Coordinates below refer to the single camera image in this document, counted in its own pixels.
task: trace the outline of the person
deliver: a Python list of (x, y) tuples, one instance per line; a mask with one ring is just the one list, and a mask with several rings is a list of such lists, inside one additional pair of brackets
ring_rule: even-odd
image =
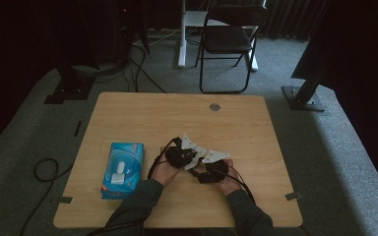
[[(226, 159), (225, 162), (229, 166), (232, 166), (231, 159)], [(150, 233), (150, 230), (145, 232), (142, 222), (152, 213), (153, 207), (158, 203), (162, 190), (166, 188), (181, 171), (181, 169), (171, 166), (166, 161), (164, 155), (160, 157), (158, 163), (159, 164), (154, 168), (151, 179), (141, 180), (137, 185), (134, 194), (123, 200), (122, 204), (106, 222), (106, 227), (113, 225), (127, 225), (128, 227), (119, 228), (98, 235), (152, 235), (145, 234)], [(236, 172), (232, 168), (229, 168), (228, 175), (238, 178)], [(238, 236), (276, 235), (272, 219), (250, 200), (247, 193), (242, 189), (238, 182), (225, 177), (223, 180), (214, 183), (213, 185), (215, 185), (228, 200), (235, 221), (235, 231)], [(204, 235), (203, 232), (208, 232), (208, 230), (199, 230), (196, 234), (193, 233), (190, 235)]]

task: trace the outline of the long-sleeved shirt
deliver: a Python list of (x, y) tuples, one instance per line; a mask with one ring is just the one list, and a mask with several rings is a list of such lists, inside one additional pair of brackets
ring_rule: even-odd
[[(142, 180), (133, 196), (122, 201), (112, 214), (106, 226), (124, 224), (147, 218), (152, 213), (161, 196), (163, 185), (156, 180)], [(243, 190), (230, 193), (227, 197), (235, 220), (235, 230), (239, 236), (276, 235), (272, 219), (259, 207), (255, 206)], [(105, 236), (143, 235), (143, 224), (107, 232)]]

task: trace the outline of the wooden tabletop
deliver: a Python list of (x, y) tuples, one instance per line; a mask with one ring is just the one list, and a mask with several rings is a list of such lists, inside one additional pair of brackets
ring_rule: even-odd
[[(278, 140), (263, 97), (176, 93), (103, 92), (95, 105), (54, 225), (101, 227), (120, 201), (103, 200), (100, 187), (111, 143), (142, 143), (144, 171), (172, 138), (186, 133), (206, 149), (228, 151), (259, 206), (277, 227), (302, 223)], [(145, 227), (233, 227), (224, 196), (180, 172), (162, 192)]]

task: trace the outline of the hand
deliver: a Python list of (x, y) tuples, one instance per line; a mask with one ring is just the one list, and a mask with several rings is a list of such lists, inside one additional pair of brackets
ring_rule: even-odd
[(167, 187), (181, 169), (177, 169), (171, 166), (170, 163), (166, 161), (165, 154), (161, 156), (161, 158), (158, 160), (158, 163), (159, 164), (157, 164), (155, 169), (153, 170), (152, 179), (157, 180), (164, 187)]
[[(228, 168), (228, 175), (234, 177), (235, 179), (238, 179), (237, 173), (235, 172), (235, 170), (233, 168), (231, 168), (232, 167), (232, 160), (231, 159), (225, 159), (224, 161), (228, 166), (230, 166)], [(215, 185), (225, 196), (229, 195), (230, 193), (232, 193), (236, 190), (242, 189), (240, 183), (229, 178), (228, 176), (226, 176), (223, 180), (221, 180), (217, 183), (214, 183), (213, 185)]]

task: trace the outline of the blue box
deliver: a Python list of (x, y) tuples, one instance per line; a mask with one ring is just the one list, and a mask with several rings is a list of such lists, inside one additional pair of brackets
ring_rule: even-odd
[(143, 144), (112, 143), (100, 189), (102, 198), (121, 200), (131, 196), (141, 179), (143, 158)]

